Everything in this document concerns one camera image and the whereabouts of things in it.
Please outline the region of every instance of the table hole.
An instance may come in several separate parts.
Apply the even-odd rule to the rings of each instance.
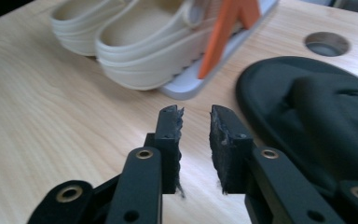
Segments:
[[[328,32],[318,32],[308,35],[305,46],[312,52],[326,56],[337,57],[347,53],[350,43],[341,35]]]

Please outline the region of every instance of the shoe strap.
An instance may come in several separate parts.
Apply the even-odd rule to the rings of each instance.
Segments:
[[[185,23],[191,27],[198,27],[204,19],[205,11],[211,0],[191,0],[189,7],[183,14]]]

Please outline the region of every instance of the screw hole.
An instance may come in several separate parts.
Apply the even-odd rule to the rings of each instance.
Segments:
[[[134,221],[138,220],[138,218],[139,218],[139,213],[134,210],[130,210],[130,211],[126,212],[126,214],[124,214],[124,220],[126,222],[134,222]]]
[[[150,150],[142,150],[142,151],[139,151],[138,153],[136,153],[136,157],[138,159],[149,159],[150,157],[153,156],[153,152],[150,151]]]
[[[61,189],[57,193],[56,200],[59,203],[69,203],[76,200],[83,193],[83,189],[78,185],[71,185]]]
[[[309,210],[307,215],[308,215],[308,217],[310,217],[310,219],[312,219],[314,221],[324,222],[324,216],[322,214],[320,214],[319,212]]]
[[[261,155],[267,159],[277,159],[279,157],[279,154],[271,149],[264,149],[261,151]]]

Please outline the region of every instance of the wooden table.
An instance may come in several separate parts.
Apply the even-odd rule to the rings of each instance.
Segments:
[[[94,59],[62,48],[48,14],[61,0],[37,0],[0,18],[0,223],[25,223],[46,193],[71,179],[94,187],[121,173],[167,105],[185,108],[180,148],[186,191],[164,196],[165,223],[249,223],[243,195],[222,195],[211,160],[211,106],[245,121],[234,97],[240,72],[256,61],[304,56],[358,76],[358,14],[282,0],[196,97],[175,101],[158,91],[131,91],[108,79]],[[310,52],[315,32],[345,36],[340,57]]]

